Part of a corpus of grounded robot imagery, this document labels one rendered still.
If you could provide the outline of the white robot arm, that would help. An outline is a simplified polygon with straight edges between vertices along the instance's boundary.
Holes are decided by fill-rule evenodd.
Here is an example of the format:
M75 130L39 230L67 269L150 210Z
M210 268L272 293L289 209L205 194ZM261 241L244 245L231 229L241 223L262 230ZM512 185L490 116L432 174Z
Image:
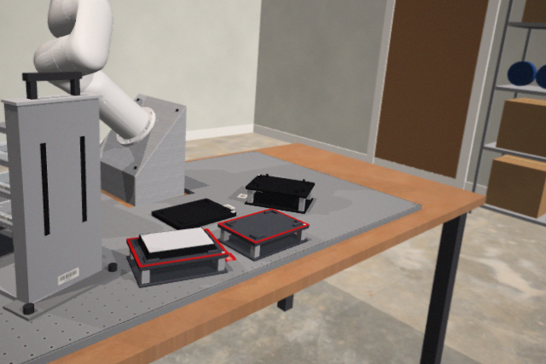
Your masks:
M117 133L117 141L123 146L141 141L154 126L154 111L140 107L101 71L113 30L108 1L50 0L48 27L56 39L36 50L36 70L82 72L80 93L103 95L99 98L100 120Z

